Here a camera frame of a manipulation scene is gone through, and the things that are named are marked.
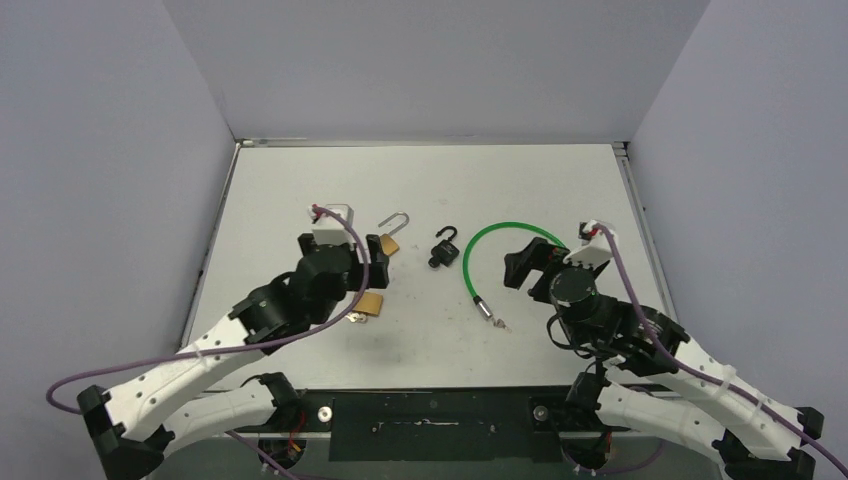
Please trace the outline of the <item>small silver key bunch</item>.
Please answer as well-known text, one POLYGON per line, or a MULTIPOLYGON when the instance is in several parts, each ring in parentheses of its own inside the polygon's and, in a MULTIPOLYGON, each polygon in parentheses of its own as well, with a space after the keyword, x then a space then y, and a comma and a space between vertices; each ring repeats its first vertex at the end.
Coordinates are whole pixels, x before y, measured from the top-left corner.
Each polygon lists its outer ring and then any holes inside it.
POLYGON ((361 312, 351 312, 345 318, 353 324, 366 324, 369 321, 369 316, 361 312))

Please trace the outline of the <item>long shackle brass padlock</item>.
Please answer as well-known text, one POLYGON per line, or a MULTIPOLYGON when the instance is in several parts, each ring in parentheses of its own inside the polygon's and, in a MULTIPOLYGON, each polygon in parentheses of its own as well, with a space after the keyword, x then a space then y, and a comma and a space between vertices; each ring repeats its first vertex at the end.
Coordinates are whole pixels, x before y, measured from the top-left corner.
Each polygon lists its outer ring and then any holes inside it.
POLYGON ((387 218, 383 219, 378 226, 380 228, 388 227, 388 230, 381 233, 379 236, 382 251, 387 256, 392 256, 400 250, 400 246, 395 240, 397 233, 404 229, 410 221, 410 217, 406 212, 398 211, 387 218))

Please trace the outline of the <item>green cable lock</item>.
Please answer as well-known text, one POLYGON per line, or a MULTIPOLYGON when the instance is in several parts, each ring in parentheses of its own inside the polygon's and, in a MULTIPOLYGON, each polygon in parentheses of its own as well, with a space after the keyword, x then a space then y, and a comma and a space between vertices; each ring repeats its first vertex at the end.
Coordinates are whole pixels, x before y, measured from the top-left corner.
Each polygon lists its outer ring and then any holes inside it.
POLYGON ((487 323, 497 320, 497 315, 487 304, 486 294, 496 281, 483 279, 478 274, 496 275, 495 261, 502 261, 507 253, 519 251, 535 237, 540 237, 555 247, 566 244, 555 234, 533 223, 521 220, 502 220, 483 225, 474 231, 460 255, 459 272, 465 295, 472 309, 487 323))

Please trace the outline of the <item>cable lock silver keys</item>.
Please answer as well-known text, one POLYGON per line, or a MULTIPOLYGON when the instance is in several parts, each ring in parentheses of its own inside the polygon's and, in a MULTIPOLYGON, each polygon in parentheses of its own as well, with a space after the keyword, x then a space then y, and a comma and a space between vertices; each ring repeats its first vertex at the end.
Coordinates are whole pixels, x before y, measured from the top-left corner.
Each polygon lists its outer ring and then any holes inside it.
POLYGON ((505 332, 511 333, 512 329, 506 324, 506 322, 500 318, 494 319, 492 321, 492 326, 496 329, 503 330, 505 332))

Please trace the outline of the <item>short brass padlock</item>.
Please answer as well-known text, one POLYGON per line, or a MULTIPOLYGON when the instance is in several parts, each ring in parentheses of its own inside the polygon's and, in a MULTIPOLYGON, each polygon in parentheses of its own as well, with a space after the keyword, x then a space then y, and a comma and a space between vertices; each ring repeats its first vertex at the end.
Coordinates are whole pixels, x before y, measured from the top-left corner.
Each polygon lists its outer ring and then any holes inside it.
POLYGON ((367 291, 363 294, 359 302, 353 307, 351 312, 365 313, 369 316, 370 319, 371 317, 377 317, 380 315, 383 303, 384 297, 381 294, 372 291, 367 291))

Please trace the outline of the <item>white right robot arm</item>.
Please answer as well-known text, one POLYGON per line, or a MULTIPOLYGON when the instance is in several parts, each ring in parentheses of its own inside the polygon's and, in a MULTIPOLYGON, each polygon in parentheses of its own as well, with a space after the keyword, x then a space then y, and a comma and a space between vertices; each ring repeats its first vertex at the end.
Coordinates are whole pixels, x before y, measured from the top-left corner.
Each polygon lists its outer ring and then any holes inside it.
POLYGON ((539 279, 530 297, 552 306, 565 348, 596 363, 571 385, 568 421, 647 433, 687 447, 733 479, 810 479, 822 433, 811 407, 784 405, 708 354, 670 317, 601 293, 596 281, 621 255, 611 236, 587 234, 569 250, 542 238, 504 258, 506 287, 539 279))

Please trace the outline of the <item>black combination padlock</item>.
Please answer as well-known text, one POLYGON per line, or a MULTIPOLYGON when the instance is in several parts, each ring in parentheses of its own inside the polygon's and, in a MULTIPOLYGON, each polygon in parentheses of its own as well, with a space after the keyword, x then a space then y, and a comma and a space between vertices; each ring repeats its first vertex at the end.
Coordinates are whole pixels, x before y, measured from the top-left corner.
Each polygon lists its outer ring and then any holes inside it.
POLYGON ((442 266, 449 267, 459 256, 460 250, 453 243, 453 240, 458 234, 456 227, 446 225, 442 227, 435 237, 438 243, 431 249, 428 265, 432 269, 438 269, 442 266))

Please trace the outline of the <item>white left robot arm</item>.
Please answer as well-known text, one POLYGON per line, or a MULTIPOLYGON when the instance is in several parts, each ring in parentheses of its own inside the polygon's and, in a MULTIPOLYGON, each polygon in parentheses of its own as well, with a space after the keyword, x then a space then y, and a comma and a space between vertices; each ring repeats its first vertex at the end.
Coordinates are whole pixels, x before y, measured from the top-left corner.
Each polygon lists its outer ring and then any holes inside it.
POLYGON ((361 288, 389 284, 378 236, 365 238, 369 263, 349 244, 319 245, 305 233, 296 269, 251 291, 210 330, 135 379, 92 385, 77 396, 83 420, 109 479, 142 479, 177 450, 241 427, 282 431, 297 420, 300 397, 281 372, 250 378, 211 396, 205 390, 276 352, 284 340, 325 324, 337 303, 361 288))

